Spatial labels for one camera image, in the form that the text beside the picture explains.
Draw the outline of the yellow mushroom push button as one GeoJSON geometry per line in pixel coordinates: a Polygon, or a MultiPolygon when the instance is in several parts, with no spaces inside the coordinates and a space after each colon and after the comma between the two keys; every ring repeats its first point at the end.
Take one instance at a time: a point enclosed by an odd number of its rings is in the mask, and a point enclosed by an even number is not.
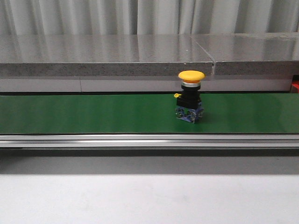
{"type": "Polygon", "coordinates": [[[201,80],[205,74],[196,70],[185,70],[179,73],[181,93],[174,95],[176,102],[176,118],[189,123],[197,123],[204,109],[200,98],[201,80]]]}

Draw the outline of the grey granite slab left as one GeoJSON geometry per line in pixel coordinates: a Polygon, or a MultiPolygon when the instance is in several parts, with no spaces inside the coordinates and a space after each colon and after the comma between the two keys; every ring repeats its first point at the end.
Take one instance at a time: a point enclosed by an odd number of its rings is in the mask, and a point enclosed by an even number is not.
{"type": "Polygon", "coordinates": [[[189,35],[3,35],[2,77],[170,76],[212,72],[189,35]]]}

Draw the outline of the grey granite slab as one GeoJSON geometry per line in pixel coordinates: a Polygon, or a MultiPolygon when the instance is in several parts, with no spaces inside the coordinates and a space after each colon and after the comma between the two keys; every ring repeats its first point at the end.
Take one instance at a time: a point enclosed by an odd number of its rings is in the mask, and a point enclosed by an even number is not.
{"type": "Polygon", "coordinates": [[[212,72],[189,35],[3,35],[2,77],[170,76],[212,72]]]}
{"type": "Polygon", "coordinates": [[[214,74],[292,77],[299,73],[299,34],[192,35],[212,58],[214,74]]]}

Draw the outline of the green conveyor belt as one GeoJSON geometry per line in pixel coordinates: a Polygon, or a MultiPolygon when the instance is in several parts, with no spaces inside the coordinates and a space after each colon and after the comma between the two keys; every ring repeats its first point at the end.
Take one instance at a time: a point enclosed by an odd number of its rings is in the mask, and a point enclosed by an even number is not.
{"type": "Polygon", "coordinates": [[[176,118],[172,94],[1,96],[2,134],[298,133],[299,96],[205,93],[197,124],[176,118]]]}

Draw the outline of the grey granite slab right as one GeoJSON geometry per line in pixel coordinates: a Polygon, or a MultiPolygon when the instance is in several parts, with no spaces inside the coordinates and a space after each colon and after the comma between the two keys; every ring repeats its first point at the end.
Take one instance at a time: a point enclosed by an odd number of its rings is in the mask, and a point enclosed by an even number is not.
{"type": "Polygon", "coordinates": [[[299,73],[299,34],[192,35],[212,58],[214,74],[292,77],[299,73]]]}

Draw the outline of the red plastic tray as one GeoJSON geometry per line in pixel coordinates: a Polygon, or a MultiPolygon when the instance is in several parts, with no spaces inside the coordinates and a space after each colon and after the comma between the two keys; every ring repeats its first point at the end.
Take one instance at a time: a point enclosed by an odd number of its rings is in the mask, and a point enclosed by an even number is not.
{"type": "Polygon", "coordinates": [[[299,80],[292,81],[290,92],[291,93],[299,93],[299,80]]]}

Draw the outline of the grey pleated curtain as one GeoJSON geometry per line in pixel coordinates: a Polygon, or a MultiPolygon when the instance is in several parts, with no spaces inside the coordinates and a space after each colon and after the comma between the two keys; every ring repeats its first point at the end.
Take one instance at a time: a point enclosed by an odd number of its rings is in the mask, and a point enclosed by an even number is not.
{"type": "Polygon", "coordinates": [[[0,32],[230,34],[297,32],[296,0],[3,0],[0,32]]]}

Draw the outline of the aluminium conveyor frame rail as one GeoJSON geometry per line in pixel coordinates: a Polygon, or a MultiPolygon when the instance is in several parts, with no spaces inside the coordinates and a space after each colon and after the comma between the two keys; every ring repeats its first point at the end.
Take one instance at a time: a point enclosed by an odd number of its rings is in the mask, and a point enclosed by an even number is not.
{"type": "Polygon", "coordinates": [[[0,137],[1,148],[297,149],[298,134],[55,134],[0,137]]]}

